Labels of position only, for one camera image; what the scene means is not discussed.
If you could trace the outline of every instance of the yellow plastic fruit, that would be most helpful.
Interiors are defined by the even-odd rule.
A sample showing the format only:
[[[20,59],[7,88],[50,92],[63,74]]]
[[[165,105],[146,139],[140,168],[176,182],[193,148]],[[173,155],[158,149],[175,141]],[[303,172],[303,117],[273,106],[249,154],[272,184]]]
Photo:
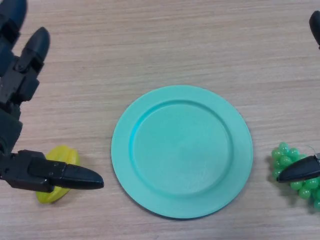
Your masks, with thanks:
[[[46,156],[46,159],[52,161],[65,162],[67,164],[79,165],[79,155],[77,150],[70,148],[66,145],[60,145],[52,149]],[[37,191],[36,197],[42,204],[49,204],[62,198],[69,188],[62,188],[55,186],[54,190],[50,193]]]

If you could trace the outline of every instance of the teal plate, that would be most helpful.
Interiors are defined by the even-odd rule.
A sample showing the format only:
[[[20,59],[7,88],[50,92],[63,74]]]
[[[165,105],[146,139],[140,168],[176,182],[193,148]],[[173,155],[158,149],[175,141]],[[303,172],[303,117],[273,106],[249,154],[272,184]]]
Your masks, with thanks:
[[[174,85],[133,102],[112,137],[114,172],[138,204],[178,219],[211,214],[244,187],[253,145],[239,112],[203,88]]]

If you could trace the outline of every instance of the green grapes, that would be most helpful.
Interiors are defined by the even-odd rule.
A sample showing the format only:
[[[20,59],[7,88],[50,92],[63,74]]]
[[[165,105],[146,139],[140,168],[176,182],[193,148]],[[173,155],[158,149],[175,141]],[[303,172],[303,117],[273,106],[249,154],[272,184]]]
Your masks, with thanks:
[[[272,176],[274,179],[277,179],[283,169],[307,157],[307,155],[301,154],[297,148],[289,148],[285,142],[281,142],[278,147],[273,149],[271,156],[273,158]],[[302,199],[309,199],[312,195],[313,206],[320,211],[320,176],[291,182],[290,187],[296,190]]]

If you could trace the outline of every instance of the plastic grapes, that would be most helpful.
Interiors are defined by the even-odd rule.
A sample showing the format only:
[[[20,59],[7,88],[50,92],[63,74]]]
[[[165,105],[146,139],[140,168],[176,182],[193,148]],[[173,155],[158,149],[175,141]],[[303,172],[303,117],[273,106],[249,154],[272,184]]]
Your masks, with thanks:
[[[297,148],[290,148],[285,142],[281,142],[272,151],[271,156],[273,158],[272,176],[274,179],[279,176],[283,169],[307,157],[307,155],[301,154]],[[320,211],[320,177],[306,181],[291,182],[290,187],[296,190],[302,199],[309,199],[311,197],[314,201],[314,208]]]

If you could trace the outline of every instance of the wooden table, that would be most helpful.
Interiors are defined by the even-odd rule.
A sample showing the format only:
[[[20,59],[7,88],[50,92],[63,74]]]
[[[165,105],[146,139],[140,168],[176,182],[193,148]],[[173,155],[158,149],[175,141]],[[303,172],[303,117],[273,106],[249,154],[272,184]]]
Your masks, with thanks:
[[[318,239],[320,213],[270,179],[280,141],[320,146],[320,52],[309,29],[319,0],[30,0],[20,53],[41,26],[51,48],[15,150],[78,149],[105,187],[52,205],[0,183],[1,240]],[[114,175],[110,145],[126,107],[155,88],[187,84],[232,103],[254,144],[250,178],[227,207],[171,220],[138,207]]]

